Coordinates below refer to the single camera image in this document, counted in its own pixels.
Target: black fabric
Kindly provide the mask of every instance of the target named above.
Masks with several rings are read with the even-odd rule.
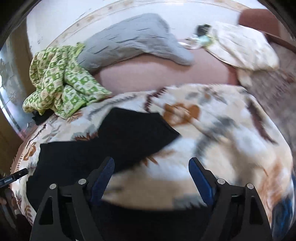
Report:
[[[208,207],[175,211],[143,211],[107,202],[91,208],[105,241],[195,241],[202,237],[211,215]]]
[[[178,136],[158,113],[113,108],[95,139],[40,145],[37,168],[27,182],[27,198],[37,211],[50,184],[66,186],[87,178],[107,156],[115,161],[115,173],[122,171],[160,151]]]
[[[17,227],[17,231],[19,235],[22,237],[21,240],[30,241],[32,226],[23,214],[16,215],[15,225]]]
[[[45,110],[43,115],[40,115],[38,111],[35,111],[34,116],[32,117],[32,119],[35,121],[36,125],[40,125],[43,122],[45,122],[49,117],[51,117],[51,115],[54,113],[53,110],[48,109]]]

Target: gray cushion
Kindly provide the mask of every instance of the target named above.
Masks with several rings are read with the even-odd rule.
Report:
[[[85,48],[77,61],[92,73],[142,53],[168,58],[183,65],[194,62],[193,55],[169,33],[168,24],[154,13],[126,19],[96,33],[85,41]]]

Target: green patterned blanket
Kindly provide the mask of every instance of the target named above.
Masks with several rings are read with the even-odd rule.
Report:
[[[30,79],[36,91],[25,99],[25,112],[37,110],[42,115],[52,109],[66,119],[82,106],[111,94],[76,62],[83,47],[81,43],[75,47],[49,47],[35,54]]]

